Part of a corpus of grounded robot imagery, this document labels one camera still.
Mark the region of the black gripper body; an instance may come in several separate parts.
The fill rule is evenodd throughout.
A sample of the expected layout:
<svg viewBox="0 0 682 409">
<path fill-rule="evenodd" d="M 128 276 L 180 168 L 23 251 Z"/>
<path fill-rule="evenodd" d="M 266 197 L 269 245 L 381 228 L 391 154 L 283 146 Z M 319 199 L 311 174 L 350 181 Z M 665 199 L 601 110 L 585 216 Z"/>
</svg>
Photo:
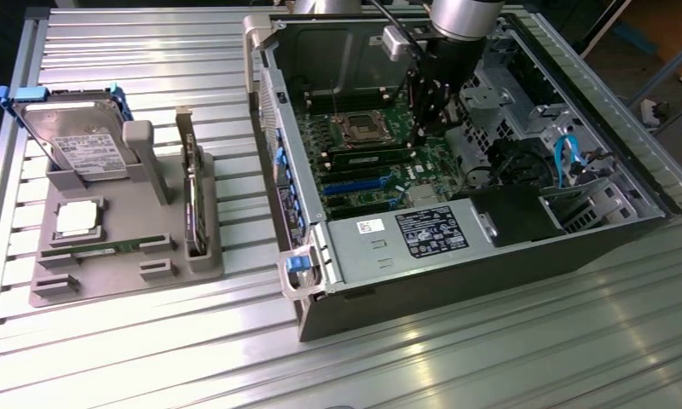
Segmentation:
<svg viewBox="0 0 682 409">
<path fill-rule="evenodd" d="M 457 107 L 464 84 L 478 65 L 486 39 L 458 41 L 449 37 L 428 40 L 425 53 L 409 72 L 409 105 L 413 118 L 409 141 L 426 141 L 453 126 L 449 105 Z"/>
</svg>

